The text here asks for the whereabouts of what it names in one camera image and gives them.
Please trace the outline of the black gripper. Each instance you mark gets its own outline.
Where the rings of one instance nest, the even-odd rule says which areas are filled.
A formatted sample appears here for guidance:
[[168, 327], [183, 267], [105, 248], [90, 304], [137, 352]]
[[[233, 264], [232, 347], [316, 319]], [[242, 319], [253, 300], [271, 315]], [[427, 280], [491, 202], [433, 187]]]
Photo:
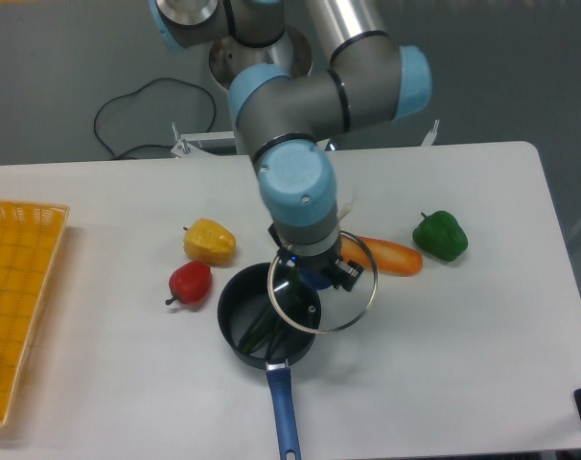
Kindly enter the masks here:
[[364, 271], [355, 261], [341, 259], [341, 231], [336, 225], [323, 240], [307, 245], [284, 241], [274, 224], [268, 232], [278, 246], [276, 255], [282, 264], [293, 263], [300, 279], [310, 288], [342, 288], [351, 292]]

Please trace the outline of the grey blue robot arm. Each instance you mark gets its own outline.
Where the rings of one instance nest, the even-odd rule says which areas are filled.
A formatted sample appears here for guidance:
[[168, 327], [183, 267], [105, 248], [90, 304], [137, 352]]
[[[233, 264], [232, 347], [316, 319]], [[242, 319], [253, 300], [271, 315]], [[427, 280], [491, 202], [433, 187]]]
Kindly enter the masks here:
[[341, 255], [337, 186], [319, 142], [424, 109], [425, 54], [397, 46], [370, 1], [312, 1], [326, 70], [293, 77], [273, 59], [243, 69], [228, 98], [235, 136], [256, 172], [281, 257], [315, 288], [351, 290], [360, 266]]

